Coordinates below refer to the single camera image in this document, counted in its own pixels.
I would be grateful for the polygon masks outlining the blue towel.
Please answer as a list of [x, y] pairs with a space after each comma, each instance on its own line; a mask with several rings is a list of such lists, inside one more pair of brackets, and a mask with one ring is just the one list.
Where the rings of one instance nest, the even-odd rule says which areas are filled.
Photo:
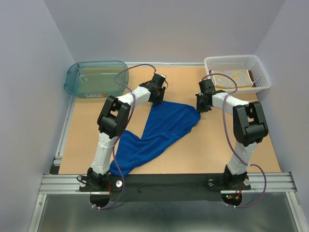
[[109, 172], [126, 177], [133, 169], [161, 155], [169, 146], [191, 132], [201, 116], [187, 104], [163, 101], [153, 104], [141, 137], [124, 131]]

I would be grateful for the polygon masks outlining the brown towel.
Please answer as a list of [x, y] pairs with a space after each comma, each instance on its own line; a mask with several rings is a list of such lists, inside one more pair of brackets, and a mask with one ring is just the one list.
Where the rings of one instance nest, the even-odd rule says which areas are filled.
[[252, 71], [251, 71], [251, 70], [248, 70], [248, 74], [249, 74], [249, 77], [250, 77], [251, 82], [252, 82], [253, 85], [254, 85], [254, 78], [253, 78]]

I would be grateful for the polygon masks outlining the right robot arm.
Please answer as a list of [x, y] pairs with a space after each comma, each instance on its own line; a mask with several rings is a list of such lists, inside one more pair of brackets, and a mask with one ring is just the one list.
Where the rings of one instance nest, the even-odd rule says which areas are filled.
[[[247, 176], [247, 168], [257, 145], [268, 135], [268, 126], [260, 102], [248, 102], [237, 99], [223, 90], [216, 90], [210, 79], [199, 83], [200, 93], [197, 97], [197, 111], [208, 112], [213, 107], [222, 109], [224, 130], [232, 157], [222, 177], [222, 184], [228, 189], [243, 183]], [[232, 146], [228, 137], [225, 120], [226, 113], [233, 118], [233, 134], [236, 139]]]

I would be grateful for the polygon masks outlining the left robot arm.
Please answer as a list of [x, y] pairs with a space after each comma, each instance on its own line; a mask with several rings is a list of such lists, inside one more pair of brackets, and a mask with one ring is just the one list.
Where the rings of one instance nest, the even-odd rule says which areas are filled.
[[128, 125], [130, 113], [145, 102], [162, 103], [165, 82], [165, 75], [154, 73], [150, 81], [141, 83], [127, 94], [106, 99], [97, 120], [99, 140], [95, 158], [87, 171], [88, 181], [96, 190], [107, 186], [112, 150]]

